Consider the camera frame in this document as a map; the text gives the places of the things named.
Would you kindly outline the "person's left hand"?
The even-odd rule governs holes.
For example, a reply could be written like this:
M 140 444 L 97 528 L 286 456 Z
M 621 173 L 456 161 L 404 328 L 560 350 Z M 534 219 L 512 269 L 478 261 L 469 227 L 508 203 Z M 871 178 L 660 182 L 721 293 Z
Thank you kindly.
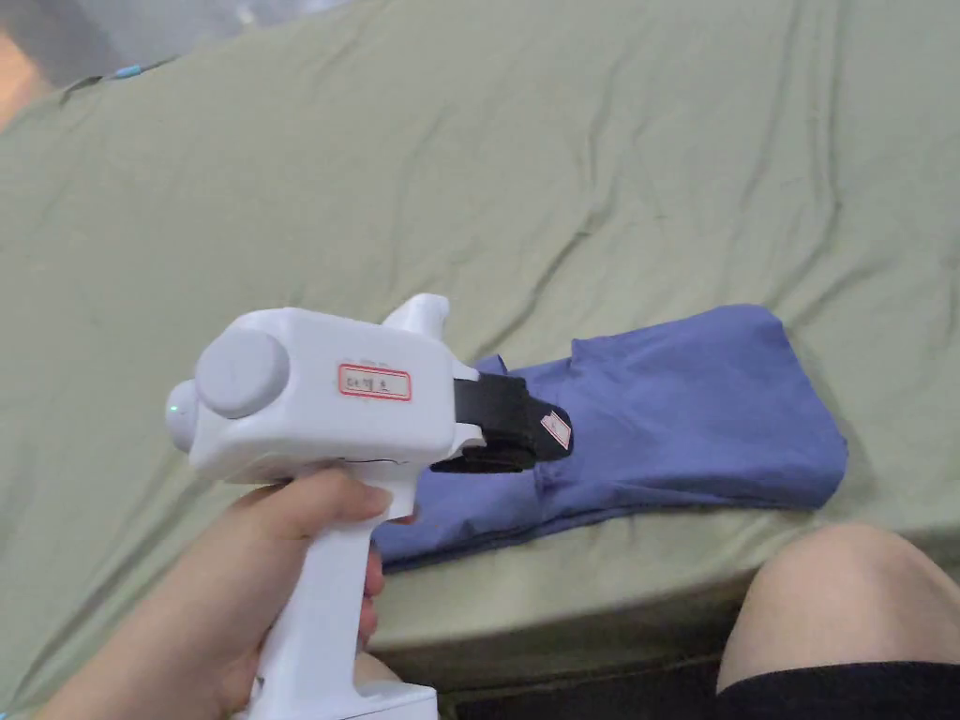
M 177 560 L 39 719 L 227 719 L 313 538 L 381 516 L 387 490 L 339 469 L 250 492 Z

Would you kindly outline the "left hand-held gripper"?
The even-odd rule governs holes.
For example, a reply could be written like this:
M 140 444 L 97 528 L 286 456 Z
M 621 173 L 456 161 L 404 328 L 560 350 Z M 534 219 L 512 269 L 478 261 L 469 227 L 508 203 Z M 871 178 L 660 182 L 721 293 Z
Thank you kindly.
M 263 484 L 344 464 L 390 493 L 371 520 L 322 531 L 265 641 L 251 719 L 435 719 L 436 692 L 356 682 L 373 530 L 410 515 L 419 477 L 522 473 L 567 458 L 573 424 L 522 378 L 486 378 L 443 342 L 450 307 L 417 294 L 381 323 L 301 308 L 251 312 L 202 352 L 166 424 L 201 478 Z

